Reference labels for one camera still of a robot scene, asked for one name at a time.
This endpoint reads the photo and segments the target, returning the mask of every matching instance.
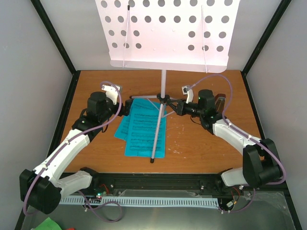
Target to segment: gray wall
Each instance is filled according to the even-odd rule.
[[[95,0],[41,1],[76,69],[116,69],[110,65]],[[229,50],[228,69],[243,69],[279,2],[240,2]]]
[[[31,2],[0,1],[0,229],[22,208],[19,174],[46,156],[71,80]]]
[[[307,2],[292,1],[262,50],[248,82],[266,137],[288,172],[287,184],[307,229]]]

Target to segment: wooden table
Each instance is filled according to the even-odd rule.
[[[259,137],[247,92],[238,70],[223,73],[233,86],[233,100],[226,116],[238,127]],[[197,72],[168,71],[166,93],[173,98],[185,98],[181,86],[192,85],[206,74]],[[123,86],[122,98],[131,95],[156,95],[160,92],[161,71],[118,70],[82,71],[73,97],[63,137],[86,108],[90,94],[100,91],[101,81],[111,81]],[[230,98],[227,82],[221,77],[213,77],[198,84],[194,99],[201,89],[210,89],[214,95],[225,93]],[[116,118],[106,133],[100,133],[84,148],[67,167],[66,172],[76,172],[87,166],[100,173],[218,173],[229,168],[242,167],[242,156],[224,140],[211,135],[200,125],[190,121],[190,117],[171,114],[167,117],[165,158],[125,157],[126,142],[113,137],[122,118]]]

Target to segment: green object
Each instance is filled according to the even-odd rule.
[[[62,230],[59,225],[54,222],[50,217],[44,220],[43,223],[38,225],[35,230]]]

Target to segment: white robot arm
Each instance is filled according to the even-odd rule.
[[[243,167],[238,169],[228,169],[219,173],[216,182],[217,190],[223,190],[234,185],[248,184],[254,188],[276,181],[283,173],[277,162],[265,150],[260,148],[255,141],[260,142],[278,157],[274,142],[270,139],[261,140],[253,137],[242,129],[236,127],[229,119],[223,119],[218,101],[211,90],[200,90],[198,102],[193,103],[193,92],[189,86],[183,86],[182,91],[187,95],[187,100],[168,100],[166,102],[177,115],[190,115],[199,117],[201,126],[224,139],[238,152],[243,155]]]
[[[82,168],[77,173],[63,179],[60,179],[60,176],[75,156],[102,131],[102,128],[83,134],[84,131],[102,125],[116,113],[119,107],[119,116],[128,115],[130,112],[133,99],[127,100],[126,105],[123,106],[117,103],[118,93],[115,88],[103,85],[102,89],[106,92],[91,94],[87,101],[87,108],[82,111],[79,119],[73,124],[72,130],[52,154],[32,171],[24,170],[21,173],[19,180],[22,201],[25,200],[32,181],[42,169],[45,170],[42,171],[34,185],[28,198],[28,204],[45,214],[52,212],[62,198],[93,184],[93,176],[96,172],[89,168]]]

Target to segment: white music stand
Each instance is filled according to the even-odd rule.
[[[95,0],[114,67],[220,73],[240,0]],[[138,96],[137,98],[156,98]],[[164,105],[160,104],[151,163]]]

